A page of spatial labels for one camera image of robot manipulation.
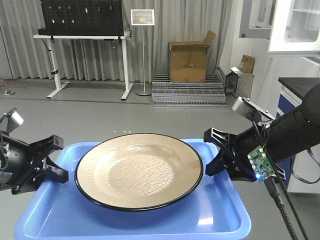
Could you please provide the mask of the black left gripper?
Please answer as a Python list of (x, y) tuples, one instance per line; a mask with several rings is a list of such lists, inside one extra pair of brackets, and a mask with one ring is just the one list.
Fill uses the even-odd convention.
[[(64, 149), (64, 140), (53, 134), (33, 143), (26, 143), (0, 133), (0, 190), (11, 190), (13, 195), (35, 192), (44, 181), (41, 171), (43, 159), (54, 151)], [(64, 184), (69, 172), (51, 159), (45, 163), (44, 174), (49, 180)]]

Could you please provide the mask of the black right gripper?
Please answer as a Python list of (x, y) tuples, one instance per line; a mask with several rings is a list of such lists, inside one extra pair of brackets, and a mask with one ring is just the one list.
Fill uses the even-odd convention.
[[(263, 145), (262, 134), (256, 124), (238, 135), (209, 128), (203, 134), (205, 143), (213, 143), (220, 148), (229, 148), (234, 155), (231, 167), (227, 169), (232, 181), (255, 182), (256, 174), (248, 159), (248, 154), (258, 146)], [(227, 163), (224, 153), (219, 152), (211, 162), (205, 166), (205, 174), (212, 177), (224, 171)]]

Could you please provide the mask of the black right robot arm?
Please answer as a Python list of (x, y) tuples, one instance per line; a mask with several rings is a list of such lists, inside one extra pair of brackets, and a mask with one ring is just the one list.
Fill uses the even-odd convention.
[(205, 174), (214, 176), (227, 171), (232, 180), (257, 180), (248, 154), (262, 147), (273, 162), (285, 160), (320, 143), (320, 86), (312, 87), (297, 107), (278, 118), (246, 97), (239, 96), (232, 106), (252, 126), (235, 135), (213, 127), (204, 132), (203, 140), (220, 148), (206, 165)]

